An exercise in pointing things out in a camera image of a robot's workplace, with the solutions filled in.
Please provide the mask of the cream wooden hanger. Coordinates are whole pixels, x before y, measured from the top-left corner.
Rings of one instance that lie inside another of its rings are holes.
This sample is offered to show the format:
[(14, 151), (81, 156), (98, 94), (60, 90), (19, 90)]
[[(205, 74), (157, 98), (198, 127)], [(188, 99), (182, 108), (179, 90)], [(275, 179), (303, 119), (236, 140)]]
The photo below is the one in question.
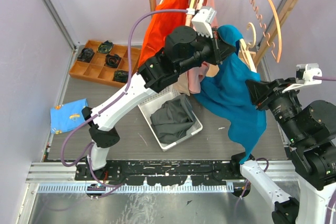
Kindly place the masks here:
[(251, 30), (253, 34), (253, 39), (251, 42), (245, 42), (244, 39), (239, 40), (239, 52), (238, 57), (239, 59), (249, 68), (250, 71), (256, 73), (257, 68), (254, 64), (254, 56), (256, 55), (255, 52), (250, 51), (253, 47), (255, 47), (256, 40), (257, 40), (257, 34), (256, 29), (253, 23), (249, 22), (247, 24), (247, 30)]

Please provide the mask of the teal blue t shirt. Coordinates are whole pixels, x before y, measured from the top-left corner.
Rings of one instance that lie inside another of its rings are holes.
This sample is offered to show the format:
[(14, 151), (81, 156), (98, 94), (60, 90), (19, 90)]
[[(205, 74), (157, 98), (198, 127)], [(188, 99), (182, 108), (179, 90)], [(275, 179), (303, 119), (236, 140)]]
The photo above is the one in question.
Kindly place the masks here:
[(225, 42), (235, 46), (235, 51), (219, 65), (216, 76), (203, 79), (201, 91), (194, 97), (210, 112), (230, 121), (228, 137), (245, 149), (245, 157), (239, 161), (243, 164), (267, 127), (266, 112), (252, 105), (245, 84), (246, 80), (260, 81), (260, 74), (252, 72), (239, 59), (239, 41), (243, 36), (235, 26), (222, 25), (218, 33)]

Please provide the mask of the dark grey t shirt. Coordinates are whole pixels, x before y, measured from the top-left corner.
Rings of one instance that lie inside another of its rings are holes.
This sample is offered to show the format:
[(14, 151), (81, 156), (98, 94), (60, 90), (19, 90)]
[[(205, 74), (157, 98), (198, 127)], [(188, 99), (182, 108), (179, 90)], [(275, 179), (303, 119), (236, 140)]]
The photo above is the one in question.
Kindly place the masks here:
[(172, 144), (186, 136), (186, 132), (195, 124), (188, 96), (181, 94), (166, 101), (151, 116), (151, 126), (161, 144)]

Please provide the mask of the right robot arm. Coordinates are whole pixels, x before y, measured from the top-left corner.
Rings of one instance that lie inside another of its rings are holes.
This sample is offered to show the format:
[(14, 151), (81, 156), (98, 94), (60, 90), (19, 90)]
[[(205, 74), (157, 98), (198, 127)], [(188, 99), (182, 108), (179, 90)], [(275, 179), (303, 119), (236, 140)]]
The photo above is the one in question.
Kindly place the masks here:
[(251, 103), (269, 110), (289, 140), (291, 161), (298, 175), (300, 197), (283, 192), (243, 153), (233, 155), (230, 172), (251, 182), (271, 206), (274, 223), (331, 223), (335, 214), (335, 106), (315, 100), (303, 108), (294, 78), (271, 82), (247, 80)]

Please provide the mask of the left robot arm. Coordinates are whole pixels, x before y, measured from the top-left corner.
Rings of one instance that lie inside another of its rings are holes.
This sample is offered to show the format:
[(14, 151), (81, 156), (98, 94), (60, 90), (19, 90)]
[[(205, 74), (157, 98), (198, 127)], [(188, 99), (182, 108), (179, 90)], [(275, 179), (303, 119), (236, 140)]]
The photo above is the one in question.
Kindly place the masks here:
[(93, 142), (87, 156), (87, 175), (93, 180), (104, 176), (109, 149), (120, 140), (115, 125), (129, 111), (176, 83), (181, 74), (204, 62), (218, 65), (234, 51), (235, 46), (222, 40), (217, 29), (210, 29), (209, 35), (189, 26), (174, 29), (163, 48), (138, 68), (129, 83), (101, 105), (82, 109)]

